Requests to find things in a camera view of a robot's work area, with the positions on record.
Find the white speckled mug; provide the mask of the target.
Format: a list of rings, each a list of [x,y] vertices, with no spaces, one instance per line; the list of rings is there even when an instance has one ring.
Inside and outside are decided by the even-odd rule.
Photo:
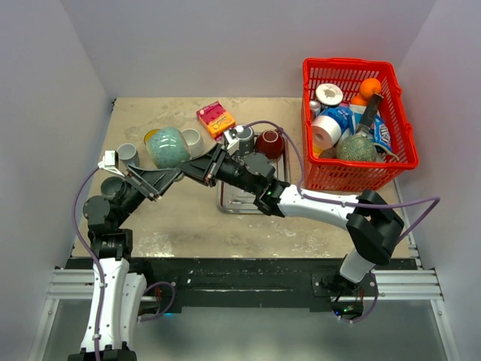
[[[199,157],[204,152],[204,140],[196,129],[184,129],[181,134],[187,143],[192,158]]]

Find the teal green mug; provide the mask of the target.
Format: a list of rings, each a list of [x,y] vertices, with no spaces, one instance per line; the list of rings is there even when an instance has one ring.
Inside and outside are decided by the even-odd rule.
[[[160,129],[147,143],[147,152],[159,169],[176,168],[191,159],[181,131],[175,127]]]

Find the grey blue mug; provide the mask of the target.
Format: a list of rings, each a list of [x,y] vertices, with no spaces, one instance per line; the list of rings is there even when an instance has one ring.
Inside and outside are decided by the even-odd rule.
[[[138,149],[132,143],[121,144],[116,151],[119,160],[124,166],[133,165],[138,167],[140,165]]]

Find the yellow mug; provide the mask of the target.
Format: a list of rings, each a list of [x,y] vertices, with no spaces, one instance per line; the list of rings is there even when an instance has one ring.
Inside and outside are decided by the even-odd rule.
[[[160,129],[151,129],[150,131],[148,131],[144,136],[144,144],[147,145],[149,140],[159,131]]]

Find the grey green mug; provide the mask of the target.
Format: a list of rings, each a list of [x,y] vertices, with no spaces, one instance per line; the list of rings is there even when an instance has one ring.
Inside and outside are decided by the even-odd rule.
[[[121,177],[112,176],[101,183],[101,195],[112,200],[125,192],[124,180]]]

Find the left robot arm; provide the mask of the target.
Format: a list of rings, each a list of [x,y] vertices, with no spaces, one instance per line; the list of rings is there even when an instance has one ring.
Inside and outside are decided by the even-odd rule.
[[[181,171],[134,166],[127,174],[113,166],[107,170],[113,172],[119,186],[87,199],[83,206],[88,236],[79,239],[93,261],[93,292],[80,349],[70,360],[135,360],[132,334],[141,321],[138,311],[143,295],[168,287],[171,296],[176,296],[171,282],[156,282],[153,273],[131,267],[133,232],[122,224],[144,200],[160,198]]]

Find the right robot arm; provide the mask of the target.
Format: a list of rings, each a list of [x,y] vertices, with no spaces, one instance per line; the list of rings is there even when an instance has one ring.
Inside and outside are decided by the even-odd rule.
[[[302,190],[276,178],[274,167],[262,153],[238,158],[216,145],[179,168],[205,186],[222,181],[252,194],[253,204],[265,215],[306,218],[347,231],[354,248],[334,278],[337,291],[345,296],[358,290],[374,267],[389,264],[404,228],[404,221],[378,193],[366,190],[360,196],[336,196]]]

